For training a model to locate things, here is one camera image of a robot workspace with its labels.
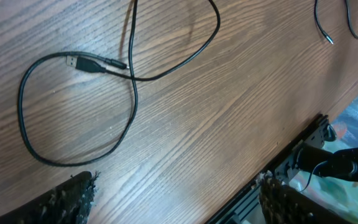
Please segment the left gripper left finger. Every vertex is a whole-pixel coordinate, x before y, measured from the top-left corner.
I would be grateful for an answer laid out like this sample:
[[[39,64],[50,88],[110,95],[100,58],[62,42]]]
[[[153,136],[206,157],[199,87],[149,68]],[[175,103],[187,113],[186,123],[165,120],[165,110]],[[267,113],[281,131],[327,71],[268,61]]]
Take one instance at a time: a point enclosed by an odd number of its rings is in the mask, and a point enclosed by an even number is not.
[[[100,173],[83,171],[0,216],[0,224],[87,224]]]

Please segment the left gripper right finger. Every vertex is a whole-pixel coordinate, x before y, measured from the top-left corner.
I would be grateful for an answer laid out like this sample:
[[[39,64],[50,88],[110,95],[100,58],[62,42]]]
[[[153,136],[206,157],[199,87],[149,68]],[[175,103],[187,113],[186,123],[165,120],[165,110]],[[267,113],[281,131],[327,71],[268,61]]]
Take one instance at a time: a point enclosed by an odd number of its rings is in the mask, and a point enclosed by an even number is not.
[[[259,185],[259,203],[268,224],[349,223],[273,177],[261,179]]]

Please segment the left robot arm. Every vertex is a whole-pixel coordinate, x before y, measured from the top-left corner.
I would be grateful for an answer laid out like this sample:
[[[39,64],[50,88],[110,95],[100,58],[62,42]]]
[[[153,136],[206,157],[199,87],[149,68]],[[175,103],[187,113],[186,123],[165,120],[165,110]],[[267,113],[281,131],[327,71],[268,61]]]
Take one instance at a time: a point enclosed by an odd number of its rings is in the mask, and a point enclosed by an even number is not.
[[[303,144],[273,172],[259,174],[254,184],[239,192],[209,222],[243,223],[253,209],[260,207],[266,223],[346,223],[343,216],[312,201],[285,182],[294,169],[318,177],[358,182],[358,148],[331,153]],[[98,176],[86,171],[71,177],[1,216],[0,223],[87,223]]]

